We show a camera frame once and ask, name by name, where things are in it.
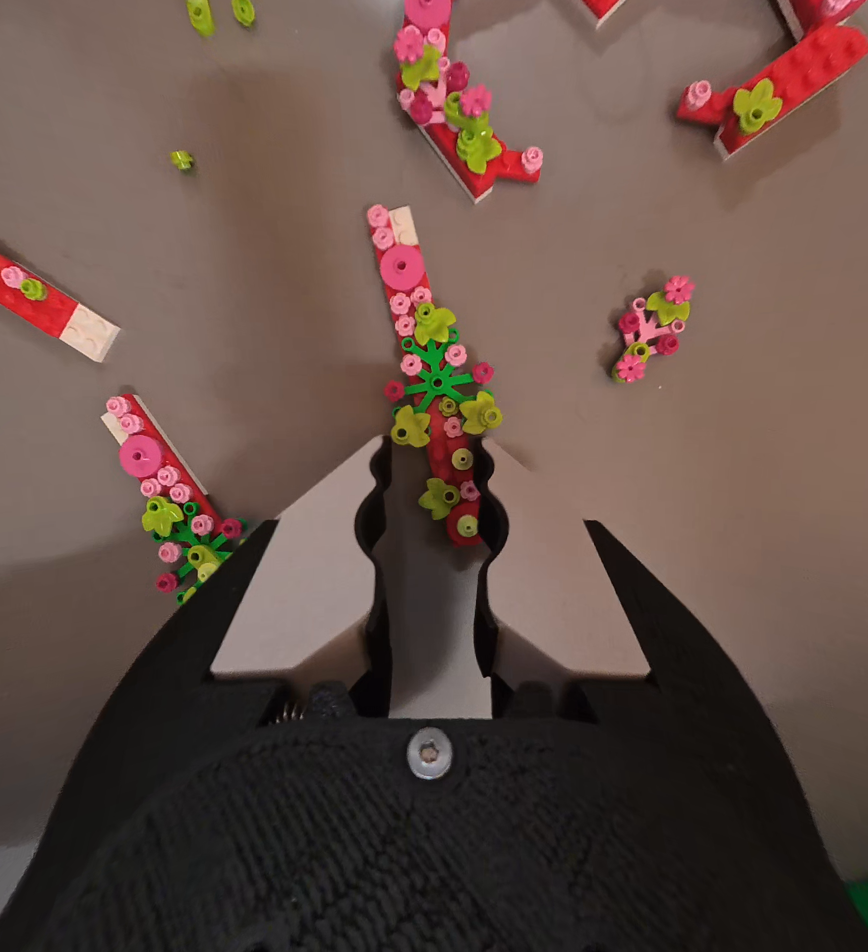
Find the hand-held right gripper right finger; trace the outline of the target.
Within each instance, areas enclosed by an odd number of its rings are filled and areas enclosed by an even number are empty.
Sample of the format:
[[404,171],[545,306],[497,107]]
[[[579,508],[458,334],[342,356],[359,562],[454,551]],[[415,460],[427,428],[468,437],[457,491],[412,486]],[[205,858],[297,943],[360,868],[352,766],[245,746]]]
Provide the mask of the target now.
[[500,718],[520,689],[569,710],[575,684],[623,690],[650,665],[583,518],[551,483],[492,439],[475,447],[478,533],[487,554],[475,596],[475,658]]

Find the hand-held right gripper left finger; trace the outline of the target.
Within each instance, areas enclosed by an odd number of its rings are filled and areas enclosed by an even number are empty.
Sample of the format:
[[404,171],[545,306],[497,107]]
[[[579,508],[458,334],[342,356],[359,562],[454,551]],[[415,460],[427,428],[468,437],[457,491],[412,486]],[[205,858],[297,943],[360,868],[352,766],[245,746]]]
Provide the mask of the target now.
[[211,672],[275,677],[296,696],[342,682],[363,716],[387,716],[392,650],[383,572],[392,443],[375,437],[276,519]]

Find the flowered red lego wreath segment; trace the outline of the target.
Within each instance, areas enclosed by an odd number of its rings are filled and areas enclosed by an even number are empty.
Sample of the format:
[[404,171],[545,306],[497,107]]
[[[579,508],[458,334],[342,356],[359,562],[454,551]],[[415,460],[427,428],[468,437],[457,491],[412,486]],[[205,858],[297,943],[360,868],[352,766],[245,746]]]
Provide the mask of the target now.
[[426,452],[430,477],[419,505],[456,546],[480,541],[472,439],[500,426],[487,385],[494,370],[469,364],[457,317],[435,302],[410,208],[368,208],[374,255],[400,344],[401,377],[384,393],[393,404],[391,441]]
[[214,506],[138,395],[110,397],[102,421],[144,498],[142,529],[164,565],[156,587],[184,604],[242,544],[246,521],[226,518]]

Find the small pink lego flower cluster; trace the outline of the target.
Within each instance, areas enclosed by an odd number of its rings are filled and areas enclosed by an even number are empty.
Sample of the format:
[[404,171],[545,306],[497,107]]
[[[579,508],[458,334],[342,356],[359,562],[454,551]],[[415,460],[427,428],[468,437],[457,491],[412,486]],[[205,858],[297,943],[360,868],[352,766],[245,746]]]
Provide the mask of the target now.
[[695,283],[689,276],[673,276],[647,299],[633,300],[618,321],[624,351],[612,368],[614,381],[634,383],[643,378],[652,357],[678,352],[679,337],[691,313],[694,289]]

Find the red white lego plate segment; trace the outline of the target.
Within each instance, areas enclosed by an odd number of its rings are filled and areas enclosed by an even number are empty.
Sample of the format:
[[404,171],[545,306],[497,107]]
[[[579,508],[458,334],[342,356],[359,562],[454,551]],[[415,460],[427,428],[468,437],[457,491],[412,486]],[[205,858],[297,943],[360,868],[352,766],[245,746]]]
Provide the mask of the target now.
[[120,333],[118,326],[2,254],[0,305],[97,363]]

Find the flower-covered curved red lego segment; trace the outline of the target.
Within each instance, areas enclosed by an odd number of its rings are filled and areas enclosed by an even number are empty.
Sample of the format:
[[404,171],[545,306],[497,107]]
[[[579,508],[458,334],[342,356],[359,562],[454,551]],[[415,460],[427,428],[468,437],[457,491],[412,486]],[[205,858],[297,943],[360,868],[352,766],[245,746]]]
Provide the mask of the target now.
[[452,1],[405,1],[393,41],[400,107],[477,203],[499,180],[534,184],[539,147],[509,149],[491,123],[493,94],[472,83],[469,67],[448,56]]

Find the grey desk mat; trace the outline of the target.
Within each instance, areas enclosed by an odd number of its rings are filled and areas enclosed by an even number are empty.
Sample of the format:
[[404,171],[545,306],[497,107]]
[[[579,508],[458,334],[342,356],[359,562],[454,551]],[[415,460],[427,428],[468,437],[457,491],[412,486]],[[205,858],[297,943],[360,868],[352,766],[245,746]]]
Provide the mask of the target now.
[[[0,2],[0,249],[121,328],[96,364],[0,306],[0,847],[39,836],[172,608],[105,400],[140,393],[228,512],[277,515],[385,432],[382,203],[496,368],[498,442],[710,629],[867,876],[868,58],[724,162],[674,105],[786,48],[768,2],[600,29],[459,2],[496,132],[545,152],[474,206],[395,104],[401,2],[255,6],[213,2],[204,40],[182,2]],[[620,317],[673,276],[678,352],[614,381]]]

